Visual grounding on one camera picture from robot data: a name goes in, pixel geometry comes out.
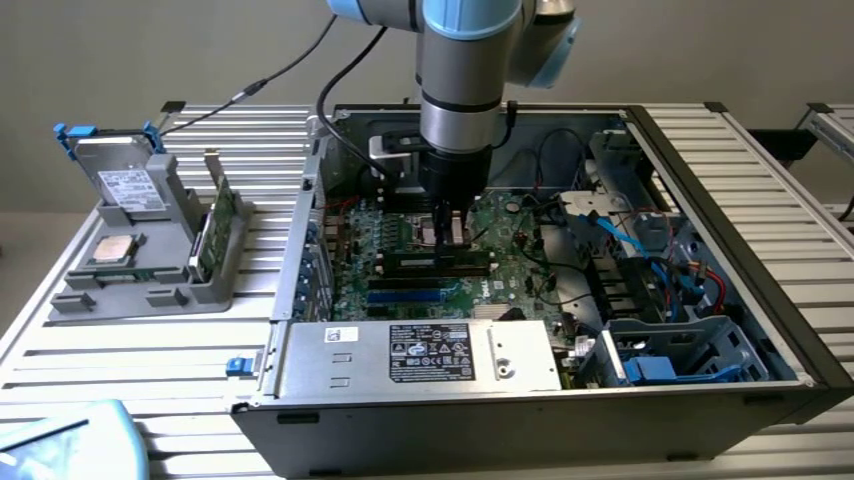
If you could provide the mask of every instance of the green circuit board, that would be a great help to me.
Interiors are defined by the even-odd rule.
[[[424,224],[431,223],[430,215],[383,213],[369,201],[355,205],[340,220],[348,226],[339,225],[337,228],[333,320],[488,318],[491,312],[506,307],[519,308],[527,319],[540,319],[548,324],[559,322],[559,307],[544,304],[526,291],[526,278],[531,276],[539,285],[547,272],[519,254],[512,244],[516,229],[531,238],[532,222],[524,210],[518,213],[507,211],[508,203],[522,205],[522,197],[510,193],[488,193],[475,203],[467,222],[468,238],[486,229],[472,242],[471,251],[494,254],[495,269],[490,275],[443,278],[436,301],[391,303],[368,303],[373,292],[368,287],[369,281],[383,278],[376,272],[377,253],[432,252],[434,247],[424,243],[423,237]],[[558,301],[554,292],[544,293],[543,297],[551,302]]]

